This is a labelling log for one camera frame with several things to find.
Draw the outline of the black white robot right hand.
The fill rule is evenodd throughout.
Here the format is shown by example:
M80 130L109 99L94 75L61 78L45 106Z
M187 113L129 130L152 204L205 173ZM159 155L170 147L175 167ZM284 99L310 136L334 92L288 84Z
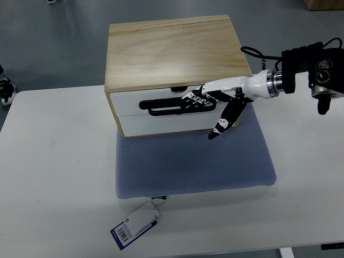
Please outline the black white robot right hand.
M239 76L207 82L184 95L180 107L192 110L214 107L221 102L227 104L208 135L208 139L212 140L234 125L248 103L259 97L269 99L278 96L273 83L275 74L275 70L263 70L251 77Z

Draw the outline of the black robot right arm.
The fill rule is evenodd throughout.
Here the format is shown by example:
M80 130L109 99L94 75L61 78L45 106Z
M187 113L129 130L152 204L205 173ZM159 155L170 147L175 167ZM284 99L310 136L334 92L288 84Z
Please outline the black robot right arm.
M296 74L308 72L308 87L318 101L318 113L325 115L332 99L343 97L343 48L341 38L327 43L316 42L308 46L283 51L281 56L264 55L255 48L242 46L240 50L261 59L275 60L275 69L267 72L267 90L271 97L280 92L292 94L296 88Z

